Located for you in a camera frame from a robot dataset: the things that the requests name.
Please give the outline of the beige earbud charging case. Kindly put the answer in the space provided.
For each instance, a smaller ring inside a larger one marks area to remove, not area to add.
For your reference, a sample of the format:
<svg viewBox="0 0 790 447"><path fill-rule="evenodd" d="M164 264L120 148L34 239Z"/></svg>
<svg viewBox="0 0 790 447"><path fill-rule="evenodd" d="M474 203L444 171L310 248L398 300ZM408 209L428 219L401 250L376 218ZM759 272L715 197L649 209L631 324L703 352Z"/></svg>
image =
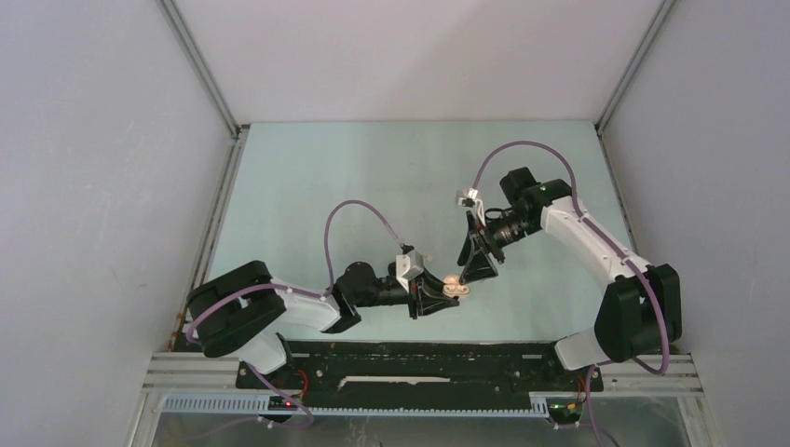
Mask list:
<svg viewBox="0 0 790 447"><path fill-rule="evenodd" d="M461 282L459 275L447 275L443 279L443 294L451 298L464 297L470 294L470 288Z"/></svg>

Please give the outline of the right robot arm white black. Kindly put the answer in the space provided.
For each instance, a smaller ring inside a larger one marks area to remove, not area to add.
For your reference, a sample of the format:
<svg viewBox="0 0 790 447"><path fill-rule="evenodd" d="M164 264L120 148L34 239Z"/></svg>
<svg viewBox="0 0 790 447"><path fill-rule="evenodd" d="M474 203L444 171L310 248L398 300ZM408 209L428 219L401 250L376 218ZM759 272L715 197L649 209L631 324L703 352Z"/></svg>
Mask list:
<svg viewBox="0 0 790 447"><path fill-rule="evenodd" d="M565 389L579 369L624 362L670 350L683 331L680 277L619 243L582 207L562 179L537 181L528 168L510 171L499 185L509 206L489 217L480 193L468 188L457 204L467 208L468 234L457 263L463 283L497 276L504 250L543 231L577 256L603 292L591 328L556 341L541 365L545 383Z"/></svg>

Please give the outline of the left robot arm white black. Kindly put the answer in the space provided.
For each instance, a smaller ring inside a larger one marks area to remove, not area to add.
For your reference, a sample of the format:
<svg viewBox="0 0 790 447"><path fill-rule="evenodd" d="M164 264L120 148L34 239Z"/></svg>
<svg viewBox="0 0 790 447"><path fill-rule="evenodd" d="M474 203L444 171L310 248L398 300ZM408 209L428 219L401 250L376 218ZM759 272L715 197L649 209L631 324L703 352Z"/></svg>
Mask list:
<svg viewBox="0 0 790 447"><path fill-rule="evenodd" d="M411 318L419 318L457 306L469 292L455 275L438 279L424 271L404 278L390 264L388 275L379 277L362 262L349 265L329 290L317 292L283 282L264 262L251 261L188 294L193 321L185 337L207 358L250 363L264 381L279 388L292 381L294 363L277 325L335 334L361 321L361 307L404 305Z"/></svg>

